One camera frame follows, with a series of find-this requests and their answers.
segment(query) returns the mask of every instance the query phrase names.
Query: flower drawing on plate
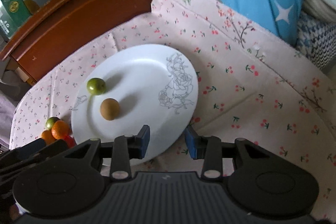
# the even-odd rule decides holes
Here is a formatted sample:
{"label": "flower drawing on plate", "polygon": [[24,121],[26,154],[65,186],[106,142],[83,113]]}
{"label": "flower drawing on plate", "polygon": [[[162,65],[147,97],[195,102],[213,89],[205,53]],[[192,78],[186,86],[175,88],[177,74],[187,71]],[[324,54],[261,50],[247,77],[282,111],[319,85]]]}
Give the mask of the flower drawing on plate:
{"label": "flower drawing on plate", "polygon": [[87,100],[87,96],[86,95],[83,95],[83,96],[80,96],[80,97],[77,97],[77,100],[74,104],[73,107],[70,107],[70,110],[78,110],[77,107],[82,104],[83,102],[85,102]]}
{"label": "flower drawing on plate", "polygon": [[193,105],[194,102],[186,98],[193,91],[193,77],[187,74],[184,69],[188,66],[183,65],[182,54],[175,53],[167,58],[167,69],[171,77],[168,85],[159,92],[160,106],[175,108],[175,114],[179,114],[179,108],[187,109],[187,105]]}

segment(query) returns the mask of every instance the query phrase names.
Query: tablecloth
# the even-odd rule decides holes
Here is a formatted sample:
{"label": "tablecloth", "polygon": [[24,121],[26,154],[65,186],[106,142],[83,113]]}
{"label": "tablecloth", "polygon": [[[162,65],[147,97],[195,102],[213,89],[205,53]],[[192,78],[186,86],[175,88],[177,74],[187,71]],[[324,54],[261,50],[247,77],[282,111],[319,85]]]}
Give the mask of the tablecloth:
{"label": "tablecloth", "polygon": [[[246,138],[311,172],[320,186],[313,216],[336,221],[335,85],[300,52],[217,0],[153,0],[151,13],[70,55],[19,103],[10,148],[38,138],[48,117],[70,122],[87,75],[116,52],[146,43],[174,47],[193,64],[199,99],[190,124],[199,134]],[[132,171],[200,172],[202,163],[189,157],[181,136]],[[223,159],[224,175],[232,172]]]}

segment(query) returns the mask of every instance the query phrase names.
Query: white star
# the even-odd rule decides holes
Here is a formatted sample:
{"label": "white star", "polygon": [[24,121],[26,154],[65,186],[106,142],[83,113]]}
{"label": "white star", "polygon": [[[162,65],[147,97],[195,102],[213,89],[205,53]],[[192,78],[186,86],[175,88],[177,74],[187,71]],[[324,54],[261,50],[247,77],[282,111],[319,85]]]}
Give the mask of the white star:
{"label": "white star", "polygon": [[287,9],[284,9],[280,6],[279,3],[277,3],[277,1],[274,1],[275,5],[277,6],[278,10],[279,10],[279,15],[277,16],[277,18],[275,19],[275,21],[279,21],[279,20],[284,20],[289,24],[289,19],[288,19],[288,14],[290,12],[290,10],[293,8],[293,5]]}

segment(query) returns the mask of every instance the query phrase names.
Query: houndstooth fabric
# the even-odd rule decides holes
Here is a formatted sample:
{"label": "houndstooth fabric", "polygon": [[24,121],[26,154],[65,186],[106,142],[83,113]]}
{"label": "houndstooth fabric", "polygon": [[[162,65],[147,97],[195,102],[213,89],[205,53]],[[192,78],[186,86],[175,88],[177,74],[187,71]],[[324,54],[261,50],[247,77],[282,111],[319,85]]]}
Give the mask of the houndstooth fabric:
{"label": "houndstooth fabric", "polygon": [[325,23],[301,11],[296,49],[323,69],[336,57],[336,24]]}

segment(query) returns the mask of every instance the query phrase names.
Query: ribbed black surface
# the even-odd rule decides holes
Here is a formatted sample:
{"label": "ribbed black surface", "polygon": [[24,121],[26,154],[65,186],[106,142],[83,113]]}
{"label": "ribbed black surface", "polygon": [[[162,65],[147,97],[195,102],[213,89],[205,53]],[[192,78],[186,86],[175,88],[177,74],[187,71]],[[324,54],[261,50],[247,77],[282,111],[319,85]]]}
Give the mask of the ribbed black surface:
{"label": "ribbed black surface", "polygon": [[196,173],[138,173],[115,183],[99,204],[68,219],[42,220],[29,215],[22,224],[311,224],[310,217],[267,221],[235,206],[219,184],[199,180]]}

